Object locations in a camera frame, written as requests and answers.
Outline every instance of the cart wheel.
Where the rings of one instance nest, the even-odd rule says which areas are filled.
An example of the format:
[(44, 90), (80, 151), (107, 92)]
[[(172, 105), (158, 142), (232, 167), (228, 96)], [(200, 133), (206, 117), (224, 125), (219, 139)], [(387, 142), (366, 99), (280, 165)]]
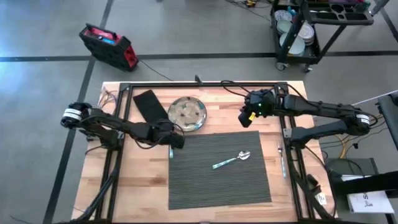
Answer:
[(280, 62), (276, 62), (275, 63), (275, 67), (276, 69), (278, 69), (279, 71), (283, 71), (286, 69), (286, 65), (284, 63), (280, 63)]
[(309, 65), (305, 65), (305, 67), (304, 67), (304, 70), (303, 70), (305, 73), (308, 73), (308, 72), (311, 72), (312, 71), (312, 68), (310, 68), (310, 66)]

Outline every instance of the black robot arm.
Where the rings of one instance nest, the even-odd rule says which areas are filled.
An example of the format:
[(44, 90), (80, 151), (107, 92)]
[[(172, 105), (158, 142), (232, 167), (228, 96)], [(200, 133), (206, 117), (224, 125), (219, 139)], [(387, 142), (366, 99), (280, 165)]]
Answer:
[(336, 118), (339, 121), (313, 128), (285, 129), (284, 135), (289, 138), (293, 147), (304, 148), (311, 139), (334, 134), (346, 133), (362, 136), (369, 133), (371, 129), (369, 116), (359, 108), (351, 105), (308, 101), (301, 96), (278, 93), (278, 87), (248, 93), (238, 119), (246, 128), (254, 118), (259, 116), (300, 116), (302, 114)]
[(132, 123), (92, 108), (88, 103), (70, 104), (63, 114), (61, 125), (70, 129), (79, 128), (87, 136), (98, 137), (105, 148), (118, 146), (118, 131), (148, 145), (170, 144), (179, 149), (184, 145), (184, 137), (174, 131), (174, 124), (170, 121), (160, 120), (156, 124)]

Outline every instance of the white label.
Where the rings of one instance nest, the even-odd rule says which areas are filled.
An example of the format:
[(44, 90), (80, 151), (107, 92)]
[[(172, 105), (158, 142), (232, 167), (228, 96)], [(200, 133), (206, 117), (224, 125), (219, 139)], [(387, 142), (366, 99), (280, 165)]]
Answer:
[(366, 116), (366, 115), (363, 115), (363, 114), (357, 114), (356, 117), (357, 117), (357, 118), (362, 118), (362, 119), (369, 120), (369, 117)]
[(369, 120), (366, 120), (366, 119), (361, 119), (361, 122), (362, 122), (362, 123), (366, 123), (366, 124), (371, 124), (371, 123), (369, 122)]
[(63, 117), (64, 116), (69, 117), (69, 118), (75, 118), (76, 120), (81, 120), (81, 116), (75, 115), (73, 113), (64, 113)]
[(74, 114), (77, 114), (77, 115), (81, 115), (81, 111), (75, 110), (75, 109), (71, 109), (71, 108), (66, 109), (65, 113), (74, 113)]
[(328, 203), (326, 202), (326, 196), (324, 193), (319, 193), (315, 196), (315, 198), (318, 200), (319, 204), (321, 205), (327, 205)]

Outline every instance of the wooden table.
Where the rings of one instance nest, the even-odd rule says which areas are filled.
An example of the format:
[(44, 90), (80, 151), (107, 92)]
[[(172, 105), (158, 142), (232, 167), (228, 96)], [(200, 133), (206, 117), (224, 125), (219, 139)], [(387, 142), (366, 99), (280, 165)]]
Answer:
[[(303, 96), (306, 96), (303, 82), (288, 83), (296, 87)], [(108, 91), (118, 91), (119, 82), (105, 82), (103, 87)], [(244, 93), (239, 88), (231, 89)], [(146, 90), (148, 89), (135, 88), (133, 95), (141, 94)], [(290, 180), (289, 177), (283, 178), (282, 176), (280, 155), (277, 150), (278, 143), (282, 142), (278, 117), (257, 118), (249, 128), (243, 128), (238, 121), (243, 98), (228, 93), (221, 87), (153, 88), (152, 90), (166, 110), (174, 100), (181, 96), (194, 96), (204, 102), (208, 112), (207, 121), (201, 129), (192, 134), (259, 131), (272, 202), (168, 210), (168, 147), (156, 146), (150, 150), (143, 150), (138, 148), (130, 137), (127, 137), (113, 222), (294, 222), (297, 220)], [(112, 113), (114, 107), (114, 103), (108, 103), (104, 107), (104, 111)], [(131, 104), (129, 120), (132, 122), (144, 121), (134, 101)], [(305, 128), (314, 125), (313, 119), (309, 115), (296, 117), (295, 121), (297, 126)], [(92, 142), (89, 148), (98, 145), (98, 142)], [(322, 158), (318, 141), (311, 140), (307, 146)], [(334, 201), (326, 172), (308, 150), (302, 152), (307, 173), (312, 174), (319, 181), (322, 192), (326, 195), (327, 205), (325, 208), (331, 213)], [(98, 193), (105, 157), (106, 151), (102, 149), (91, 151), (86, 156), (75, 208), (84, 210)], [(302, 195), (301, 204), (305, 208)], [(72, 218), (79, 215), (81, 215), (81, 211), (74, 210)]]

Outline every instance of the spoon handle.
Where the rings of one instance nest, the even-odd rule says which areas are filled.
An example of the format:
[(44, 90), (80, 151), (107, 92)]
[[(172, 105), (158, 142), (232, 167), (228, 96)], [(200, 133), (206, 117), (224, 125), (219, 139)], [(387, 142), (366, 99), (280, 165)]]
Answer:
[(227, 161), (217, 163), (217, 164), (213, 165), (213, 169), (217, 169), (217, 168), (219, 168), (220, 166), (223, 166), (223, 165), (225, 165), (225, 164), (227, 164), (227, 163), (230, 163), (230, 162), (234, 161), (235, 159), (236, 159), (236, 158), (232, 158), (232, 159), (228, 159)]

